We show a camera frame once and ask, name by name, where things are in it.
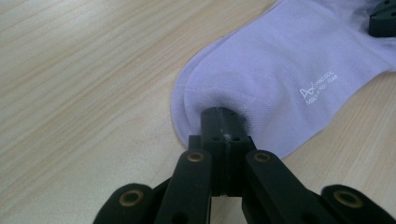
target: printed logo on sock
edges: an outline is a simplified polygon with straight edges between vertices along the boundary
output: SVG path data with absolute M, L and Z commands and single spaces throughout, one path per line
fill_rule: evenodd
M 309 89 L 300 89 L 300 94 L 303 96 L 307 105 L 312 105 L 317 101 L 320 94 L 326 90 L 326 88 L 334 83 L 334 81 L 338 79 L 338 76 L 330 71 L 320 77 L 317 81 L 311 82 L 311 88 Z

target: lavender sock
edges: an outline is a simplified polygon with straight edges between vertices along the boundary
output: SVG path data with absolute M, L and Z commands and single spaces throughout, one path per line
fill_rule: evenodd
M 375 76 L 396 70 L 396 38 L 367 35 L 372 0 L 281 0 L 209 45 L 180 73 L 172 117 L 184 145 L 200 113 L 243 115 L 259 149 L 280 158 L 325 128 Z

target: light wooden tabletop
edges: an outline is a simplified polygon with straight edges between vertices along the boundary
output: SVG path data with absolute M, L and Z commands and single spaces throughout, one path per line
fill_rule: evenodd
M 272 3 L 1 1 L 0 223 L 92 223 L 115 189 L 171 176 L 178 72 Z M 396 217 L 395 86 L 375 78 L 284 162 L 314 192 L 348 185 Z M 240 200 L 214 199 L 212 223 L 246 223 Z

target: black mechanical arm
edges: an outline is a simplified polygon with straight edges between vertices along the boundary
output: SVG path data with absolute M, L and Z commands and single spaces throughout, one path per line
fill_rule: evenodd
M 306 189 L 273 153 L 257 150 L 243 119 L 226 108 L 201 115 L 202 134 L 190 136 L 173 176 L 151 189 L 117 189 L 94 224 L 210 223 L 212 197 L 242 197 L 249 224 L 396 224 L 361 192 L 342 185 Z

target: metal screw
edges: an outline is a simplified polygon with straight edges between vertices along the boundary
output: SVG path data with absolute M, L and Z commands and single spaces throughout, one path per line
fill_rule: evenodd
M 361 198 L 349 191 L 346 190 L 337 190 L 333 194 L 335 200 L 339 203 L 351 207 L 351 208 L 360 208 L 363 206 L 363 201 Z
M 120 196 L 120 204 L 124 207 L 132 207 L 143 200 L 144 193 L 139 189 L 125 191 Z
M 254 160 L 260 162 L 268 162 L 271 160 L 271 156 L 265 152 L 259 152 L 254 155 Z
M 187 156 L 189 161 L 203 161 L 205 158 L 204 154 L 200 152 L 192 152 Z

